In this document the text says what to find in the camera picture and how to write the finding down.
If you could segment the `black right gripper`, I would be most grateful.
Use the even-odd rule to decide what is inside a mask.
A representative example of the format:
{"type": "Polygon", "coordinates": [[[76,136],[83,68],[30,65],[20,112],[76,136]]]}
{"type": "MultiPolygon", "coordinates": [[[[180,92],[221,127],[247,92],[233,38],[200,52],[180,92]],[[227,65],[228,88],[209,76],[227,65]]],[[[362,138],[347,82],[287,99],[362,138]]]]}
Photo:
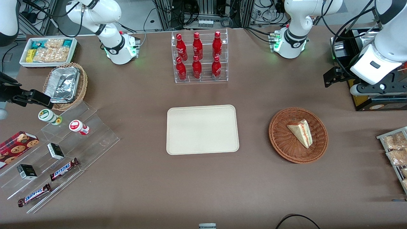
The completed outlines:
{"type": "MultiPolygon", "coordinates": [[[[0,73],[0,101],[6,102],[11,100],[15,95],[20,94],[20,87],[22,86],[17,80],[9,77],[3,72],[0,73]]],[[[6,119],[8,112],[5,109],[0,109],[0,120],[6,119]]]]}

